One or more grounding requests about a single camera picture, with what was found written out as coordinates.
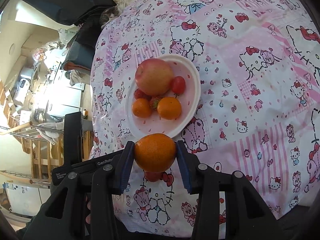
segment plastic bag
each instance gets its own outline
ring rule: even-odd
[[[32,58],[34,59],[35,62],[41,61],[44,58],[44,53],[46,49],[35,49],[32,51]]]
[[[68,42],[71,41],[73,36],[76,35],[76,33],[79,31],[79,29],[80,28],[78,26],[72,27],[72,28],[70,28],[68,30],[59,29],[58,30],[59,38],[60,38],[60,41],[62,42],[62,44],[67,45]]]

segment person's hand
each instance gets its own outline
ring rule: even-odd
[[[88,207],[89,210],[91,210],[91,201],[88,202],[87,207]],[[86,221],[88,224],[91,223],[91,214],[89,214],[89,215],[85,218],[85,221]]]

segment kitchen appliance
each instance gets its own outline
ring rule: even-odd
[[[24,78],[30,81],[31,84],[31,90],[33,88],[33,85],[35,81],[39,78],[39,71],[40,71],[40,65],[41,61],[39,61],[33,68],[23,67],[20,71],[20,78]]]
[[[13,97],[13,103],[16,106],[23,106],[24,101],[27,96],[27,93],[28,93],[28,90],[29,90],[29,87],[30,87],[29,80],[22,78],[19,81],[18,88],[17,88],[16,93],[14,94],[14,97]]]
[[[6,182],[5,187],[11,205],[10,211],[24,216],[35,216],[50,196],[50,189],[34,185],[24,186]]]

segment hello kitty print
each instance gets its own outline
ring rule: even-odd
[[[182,140],[217,172],[240,170],[279,219],[320,181],[320,38],[298,0],[135,0],[102,31],[91,86],[91,158],[136,141],[124,105],[136,67],[179,54],[201,99]],[[220,192],[219,238],[226,213]],[[115,215],[128,230],[190,237],[198,196],[176,162],[158,182],[133,165]]]

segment strawberry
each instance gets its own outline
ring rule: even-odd
[[[135,99],[139,99],[139,98],[146,98],[146,99],[150,99],[149,96],[147,96],[144,92],[142,92],[139,88],[134,92],[133,94]]]
[[[151,108],[153,110],[157,110],[158,107],[158,103],[160,102],[160,100],[162,99],[162,97],[152,97],[149,101],[149,105],[151,106]]]

